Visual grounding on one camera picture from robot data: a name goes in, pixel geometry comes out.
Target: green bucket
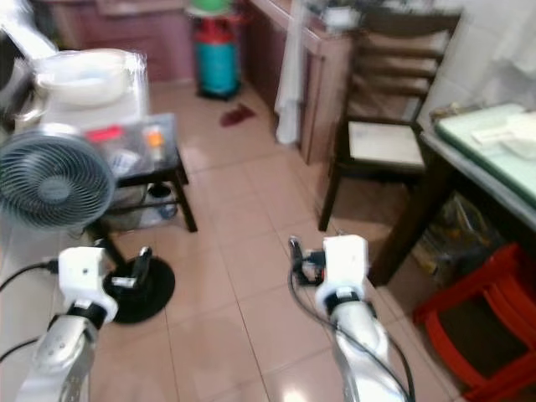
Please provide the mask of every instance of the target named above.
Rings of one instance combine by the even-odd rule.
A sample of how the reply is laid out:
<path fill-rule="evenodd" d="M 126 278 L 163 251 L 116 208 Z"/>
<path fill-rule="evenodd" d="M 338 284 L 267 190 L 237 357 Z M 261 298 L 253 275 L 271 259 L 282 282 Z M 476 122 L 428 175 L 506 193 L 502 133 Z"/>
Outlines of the green bucket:
<path fill-rule="evenodd" d="M 192 0 L 192 5 L 211 13 L 223 12 L 229 9 L 229 0 Z"/>

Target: red lid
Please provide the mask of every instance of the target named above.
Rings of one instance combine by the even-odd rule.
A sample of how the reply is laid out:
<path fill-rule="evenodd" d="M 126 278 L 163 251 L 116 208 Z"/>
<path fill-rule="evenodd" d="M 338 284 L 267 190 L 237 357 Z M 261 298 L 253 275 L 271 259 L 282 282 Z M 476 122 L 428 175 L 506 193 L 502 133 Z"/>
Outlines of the red lid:
<path fill-rule="evenodd" d="M 195 40 L 205 44 L 228 44 L 234 40 L 229 21 L 223 18 L 206 18 L 195 33 Z"/>
<path fill-rule="evenodd" d="M 121 137 L 123 134 L 125 134 L 123 127 L 115 125 L 101 128 L 99 130 L 88 131 L 85 136 L 91 142 L 105 142 Z"/>

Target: electric fan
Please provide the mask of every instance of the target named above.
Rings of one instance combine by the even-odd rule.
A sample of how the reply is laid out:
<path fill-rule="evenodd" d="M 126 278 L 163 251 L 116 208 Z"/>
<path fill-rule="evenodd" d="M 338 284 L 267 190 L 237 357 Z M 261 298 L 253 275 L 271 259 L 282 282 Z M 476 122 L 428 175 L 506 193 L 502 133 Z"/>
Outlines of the electric fan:
<path fill-rule="evenodd" d="M 34 228 L 85 226 L 115 188 L 104 158 L 70 126 L 38 126 L 0 148 L 0 210 Z"/>
<path fill-rule="evenodd" d="M 0 147 L 0 212 L 36 229 L 85 227 L 116 263 L 103 284 L 119 305 L 115 321 L 135 323 L 166 306 L 175 276 L 147 247 L 129 261 L 115 247 L 100 222 L 115 189 L 106 160 L 71 126 L 37 126 Z"/>

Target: white bowl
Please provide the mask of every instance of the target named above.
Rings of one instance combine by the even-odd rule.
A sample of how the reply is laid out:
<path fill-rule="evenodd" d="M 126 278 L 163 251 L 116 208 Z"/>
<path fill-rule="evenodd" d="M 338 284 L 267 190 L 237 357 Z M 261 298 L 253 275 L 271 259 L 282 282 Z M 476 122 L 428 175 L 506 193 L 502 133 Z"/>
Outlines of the white bowl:
<path fill-rule="evenodd" d="M 40 60 L 37 84 L 66 105 L 95 107 L 119 99 L 129 84 L 126 52 L 92 49 Z"/>

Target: wooden cabinet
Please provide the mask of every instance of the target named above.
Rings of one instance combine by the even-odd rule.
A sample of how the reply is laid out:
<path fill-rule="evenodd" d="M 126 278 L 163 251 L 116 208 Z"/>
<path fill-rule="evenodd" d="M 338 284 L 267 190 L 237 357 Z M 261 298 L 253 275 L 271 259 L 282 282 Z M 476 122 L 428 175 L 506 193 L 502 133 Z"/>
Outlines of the wooden cabinet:
<path fill-rule="evenodd" d="M 140 15 L 182 10 L 185 0 L 96 0 L 99 12 L 106 16 Z"/>
<path fill-rule="evenodd" d="M 285 54 L 290 2 L 248 0 L 252 21 L 245 27 L 245 76 L 273 110 Z M 304 160 L 326 160 L 343 103 L 350 39 L 304 29 L 307 50 L 304 97 L 301 107 L 301 155 Z"/>
<path fill-rule="evenodd" d="M 252 4 L 249 4 L 248 14 L 251 23 L 245 26 L 245 76 L 273 110 L 285 53 L 286 30 Z"/>
<path fill-rule="evenodd" d="M 183 13 L 173 10 L 134 13 L 135 8 L 132 8 L 132 15 L 109 16 L 95 1 L 53 5 L 62 34 L 70 39 L 72 47 L 136 51 L 147 57 L 149 80 L 193 79 L 190 21 Z"/>

